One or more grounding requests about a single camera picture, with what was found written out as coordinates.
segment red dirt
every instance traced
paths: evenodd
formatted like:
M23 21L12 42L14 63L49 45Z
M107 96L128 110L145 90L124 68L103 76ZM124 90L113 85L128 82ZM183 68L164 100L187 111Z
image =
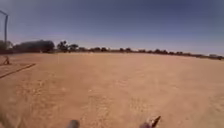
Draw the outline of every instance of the red dirt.
M137 128L224 127L224 62L149 54L23 54L36 66L0 79L0 105L14 125Z

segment blue sky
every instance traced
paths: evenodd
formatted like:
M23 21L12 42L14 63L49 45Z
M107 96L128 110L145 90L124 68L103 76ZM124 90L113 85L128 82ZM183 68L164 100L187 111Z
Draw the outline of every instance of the blue sky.
M224 55L222 0L0 0L9 40ZM0 39L4 17L0 16Z

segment tree line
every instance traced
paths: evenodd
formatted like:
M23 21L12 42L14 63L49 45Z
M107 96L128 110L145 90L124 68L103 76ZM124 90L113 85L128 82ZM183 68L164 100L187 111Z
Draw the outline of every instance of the tree line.
M7 44L12 44L10 41L5 43L0 40L0 54L10 54L10 53L55 53L55 52L110 52L110 53L147 53L147 54L160 54L160 55L175 55L175 56L187 56L187 57L197 57L197 58L209 58L223 60L223 56L210 54L193 54L185 52L172 52L167 50L132 50L131 48L119 48L119 49L110 49L106 47L94 47L94 48L85 48L80 47L78 44L68 44L66 41L61 41L58 45L54 45L54 42L51 40L37 40L37 41L27 41L20 44L13 45L8 48Z

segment dirt field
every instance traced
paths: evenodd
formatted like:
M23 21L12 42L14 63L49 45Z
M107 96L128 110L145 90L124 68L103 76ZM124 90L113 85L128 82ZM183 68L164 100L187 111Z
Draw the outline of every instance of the dirt field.
M224 61L148 54L23 54L0 79L0 105L23 128L224 127Z

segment post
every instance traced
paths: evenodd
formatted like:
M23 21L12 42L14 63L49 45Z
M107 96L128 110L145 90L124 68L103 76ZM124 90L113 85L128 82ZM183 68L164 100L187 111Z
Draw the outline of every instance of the post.
M9 47L9 44L7 42L7 24L8 24L8 15L5 16L5 36L4 36L4 41L5 41L5 44L6 44L6 47L8 48Z
M4 25L4 42L5 42L5 45L6 45L6 49L9 48L9 45L8 44L8 41L7 41L7 24L8 24L8 14L1 11L0 10L0 13L3 14L5 16L5 25ZM9 57L8 56L5 56L5 62L3 64L6 64L6 65L9 65L10 64L10 61L9 61Z

